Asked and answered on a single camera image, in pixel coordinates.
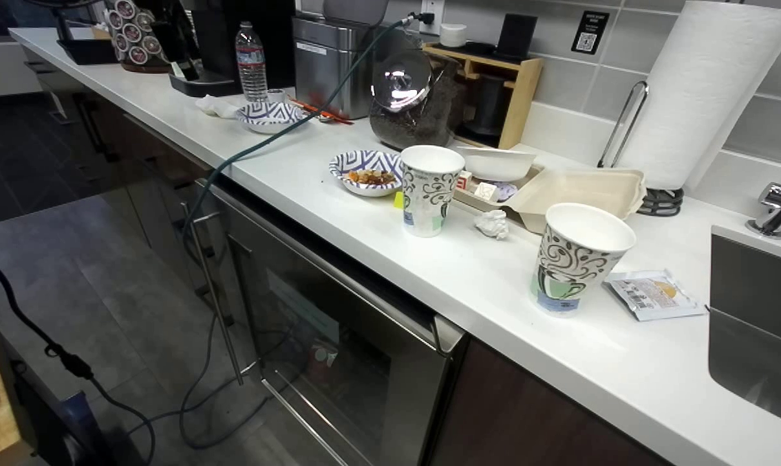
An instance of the oven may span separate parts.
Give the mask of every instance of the oven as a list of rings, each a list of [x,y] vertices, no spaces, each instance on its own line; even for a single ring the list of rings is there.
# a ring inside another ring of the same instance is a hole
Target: oven
[[[423,463],[464,333],[234,185],[212,195],[194,235],[234,371],[336,463]]]

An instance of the faucet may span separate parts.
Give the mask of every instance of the faucet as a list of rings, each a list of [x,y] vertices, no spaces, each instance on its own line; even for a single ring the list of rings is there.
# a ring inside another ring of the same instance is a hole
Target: faucet
[[[768,185],[757,199],[768,213],[747,225],[766,235],[781,235],[781,185]]]

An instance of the oven door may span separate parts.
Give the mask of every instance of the oven door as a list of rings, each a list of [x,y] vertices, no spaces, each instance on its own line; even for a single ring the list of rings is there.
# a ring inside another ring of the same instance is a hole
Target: oven door
[[[422,463],[463,333],[268,204],[215,196],[260,383],[336,463]]]

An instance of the paper towel holder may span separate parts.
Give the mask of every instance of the paper towel holder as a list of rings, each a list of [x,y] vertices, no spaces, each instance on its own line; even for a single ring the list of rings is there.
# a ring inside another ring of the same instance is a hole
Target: paper towel holder
[[[622,157],[626,139],[627,139],[632,125],[639,122],[640,108],[649,102],[649,94],[652,94],[652,89],[649,89],[647,80],[639,80],[639,84],[631,86],[631,91],[626,95],[626,103],[619,108],[619,117],[616,122],[616,130],[608,138],[604,150],[601,150],[601,156],[596,160],[596,168],[613,168],[613,165],[617,165],[617,160]]]

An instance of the water bottle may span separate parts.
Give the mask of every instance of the water bottle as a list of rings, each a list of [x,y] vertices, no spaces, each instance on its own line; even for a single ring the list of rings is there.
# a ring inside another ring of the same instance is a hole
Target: water bottle
[[[242,21],[234,34],[234,59],[242,95],[254,103],[265,102],[265,63],[259,34],[251,21]]]

